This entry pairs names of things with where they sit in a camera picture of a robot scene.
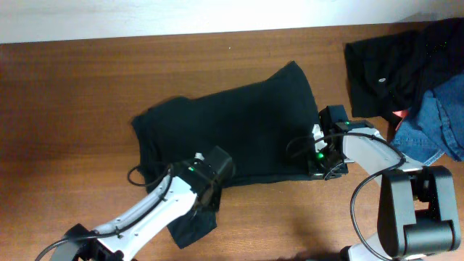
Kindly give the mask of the dark green cloth garment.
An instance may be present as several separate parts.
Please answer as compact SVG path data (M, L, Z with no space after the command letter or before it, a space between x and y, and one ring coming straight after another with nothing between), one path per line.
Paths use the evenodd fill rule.
M318 122L307 78L290 62L259 83L198 99L179 96L150 107L131 125L140 148L138 171L152 191L167 164L215 146L236 166L225 187L310 181L307 160L291 157L287 147L303 141Z

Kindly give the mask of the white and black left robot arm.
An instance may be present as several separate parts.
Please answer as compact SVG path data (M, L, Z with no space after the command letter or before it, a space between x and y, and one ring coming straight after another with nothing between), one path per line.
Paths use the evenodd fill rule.
M52 260L132 260L164 227L190 211L217 212L224 181L235 171L219 146L168 165L159 185L129 210L89 231L81 224L48 246Z

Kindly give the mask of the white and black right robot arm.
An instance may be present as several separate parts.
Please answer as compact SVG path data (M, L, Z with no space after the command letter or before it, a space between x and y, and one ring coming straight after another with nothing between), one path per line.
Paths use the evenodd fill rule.
M366 120L351 121L341 105L319 113L312 131L311 155L318 180L344 174L357 163L367 174L354 190L350 218L360 242L340 251L341 260L422 260L451 252L461 244L455 187L451 172L429 167L389 144ZM376 232L365 238L357 224L355 203L361 189L380 186Z

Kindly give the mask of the blue denim jeans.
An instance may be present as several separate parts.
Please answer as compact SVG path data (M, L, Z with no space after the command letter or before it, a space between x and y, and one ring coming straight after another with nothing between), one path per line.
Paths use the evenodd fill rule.
M420 109L402 121L391 144L424 165L444 154L462 162L463 74L426 91Z

